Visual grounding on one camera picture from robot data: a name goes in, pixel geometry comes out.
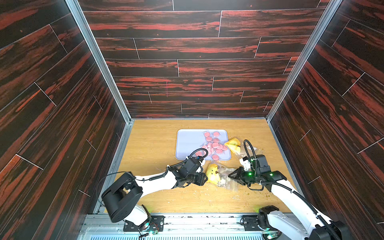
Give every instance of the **wooden table surface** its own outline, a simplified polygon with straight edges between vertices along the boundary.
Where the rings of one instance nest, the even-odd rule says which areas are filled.
[[[180,129],[225,129],[229,139],[248,139],[254,147],[263,149],[271,170],[279,170],[293,184],[292,178],[265,119],[202,119],[157,120],[138,119],[125,149],[119,171],[131,171],[134,175],[162,173],[167,165],[180,162],[175,158],[176,135]],[[237,169],[236,155],[221,164]],[[276,196],[264,189],[251,191],[238,184],[232,192],[211,183],[204,186],[191,184],[186,188],[162,190],[140,199],[149,212],[162,213],[250,213],[261,207],[274,205],[282,212],[291,212]]]

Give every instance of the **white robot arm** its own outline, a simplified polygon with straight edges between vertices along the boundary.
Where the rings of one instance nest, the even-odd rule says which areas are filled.
[[[246,148],[250,145],[253,156]],[[255,155],[248,140],[244,140],[247,156],[240,159],[242,167],[229,174],[229,177],[250,188],[251,184],[262,185],[277,196],[302,223],[297,224],[286,217],[278,208],[267,206],[258,214],[258,225],[261,229],[278,229],[292,240],[349,240],[352,239],[348,228],[340,221],[334,222],[328,216],[312,206],[300,195],[287,178],[279,171],[272,172],[264,155]]]
[[[204,151],[205,155],[193,157],[198,151]],[[161,174],[133,176],[130,172],[124,173],[101,195],[111,221],[126,220],[132,222],[138,229],[145,229],[151,220],[151,215],[143,205],[137,205],[139,199],[153,192],[186,187],[191,183],[204,185],[208,178],[203,173],[202,166],[207,155],[206,149],[196,149],[186,160],[167,166],[166,171]]]

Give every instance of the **light blue tray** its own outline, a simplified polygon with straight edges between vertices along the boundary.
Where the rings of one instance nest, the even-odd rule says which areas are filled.
[[[210,132],[213,137],[213,132],[219,132],[220,144],[228,142],[228,134],[223,129],[180,129],[177,132],[176,141],[176,158],[178,160],[185,160],[194,150],[201,147],[206,142],[204,132]],[[231,159],[231,151],[229,149],[223,151],[222,154],[218,154],[220,161],[227,161]],[[207,156],[205,160],[213,160],[211,156]]]

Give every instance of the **yellow chick candy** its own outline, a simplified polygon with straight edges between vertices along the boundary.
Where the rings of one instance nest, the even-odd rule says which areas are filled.
[[[240,153],[240,141],[237,139],[237,138],[232,138],[231,140],[229,140],[228,142],[226,142],[224,145],[226,145],[233,153],[237,153],[239,154]]]
[[[217,185],[220,181],[220,176],[218,175],[217,171],[217,165],[216,164],[210,164],[208,166],[207,172],[205,173],[208,177],[207,182],[211,182],[215,185]]]

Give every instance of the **wood grain wall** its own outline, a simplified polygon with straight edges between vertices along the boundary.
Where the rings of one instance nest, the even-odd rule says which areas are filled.
[[[64,0],[0,9],[0,239],[75,239],[125,122]]]
[[[79,3],[133,118],[265,117],[327,5]]]
[[[271,121],[307,198],[356,239],[384,239],[383,14],[344,0]]]

